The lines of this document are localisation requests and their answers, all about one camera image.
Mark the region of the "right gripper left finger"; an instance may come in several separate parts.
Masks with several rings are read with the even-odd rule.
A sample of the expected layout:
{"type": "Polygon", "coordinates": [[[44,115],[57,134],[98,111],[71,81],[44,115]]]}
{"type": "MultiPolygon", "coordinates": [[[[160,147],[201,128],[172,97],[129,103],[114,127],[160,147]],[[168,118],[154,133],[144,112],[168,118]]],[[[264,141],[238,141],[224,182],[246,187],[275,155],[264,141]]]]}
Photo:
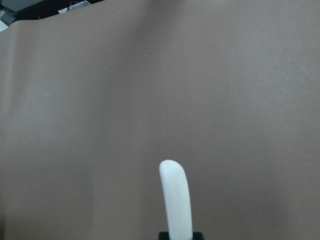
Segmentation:
{"type": "Polygon", "coordinates": [[[170,240],[169,232],[162,231],[158,234],[158,240],[170,240]]]}

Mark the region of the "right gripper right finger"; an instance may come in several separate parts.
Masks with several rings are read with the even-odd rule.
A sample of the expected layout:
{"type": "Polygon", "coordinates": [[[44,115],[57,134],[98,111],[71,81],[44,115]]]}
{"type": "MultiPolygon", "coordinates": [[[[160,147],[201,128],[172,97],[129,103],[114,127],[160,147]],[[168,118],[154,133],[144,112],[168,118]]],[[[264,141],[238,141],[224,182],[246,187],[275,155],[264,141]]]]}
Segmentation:
{"type": "Polygon", "coordinates": [[[203,240],[202,232],[193,232],[192,240],[203,240]]]}

